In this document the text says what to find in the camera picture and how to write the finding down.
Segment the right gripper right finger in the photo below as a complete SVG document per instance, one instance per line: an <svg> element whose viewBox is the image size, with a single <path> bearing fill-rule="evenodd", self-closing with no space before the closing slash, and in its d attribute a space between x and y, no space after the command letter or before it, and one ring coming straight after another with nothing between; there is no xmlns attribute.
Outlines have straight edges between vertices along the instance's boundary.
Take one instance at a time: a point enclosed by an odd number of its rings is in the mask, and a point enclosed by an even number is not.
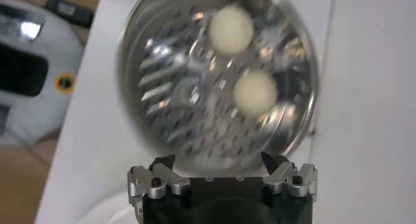
<svg viewBox="0 0 416 224"><path fill-rule="evenodd" d="M313 164L303 164L298 169L285 156L272 156L266 152L261 153L261 159L268 172L263 183L272 194L287 192L295 198L317 195L318 169Z"/></svg>

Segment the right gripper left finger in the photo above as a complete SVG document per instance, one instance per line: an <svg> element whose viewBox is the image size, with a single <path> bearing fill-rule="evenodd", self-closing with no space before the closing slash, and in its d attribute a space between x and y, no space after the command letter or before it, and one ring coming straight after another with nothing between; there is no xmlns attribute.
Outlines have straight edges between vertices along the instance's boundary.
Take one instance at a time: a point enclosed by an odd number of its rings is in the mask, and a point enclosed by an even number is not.
<svg viewBox="0 0 416 224"><path fill-rule="evenodd" d="M166 197L170 190L175 196L184 196L190 189L190 179L173 171L175 155L157 157L149 168L133 166L127 172L127 193L129 204L136 213L143 213L143 198L151 200Z"/></svg>

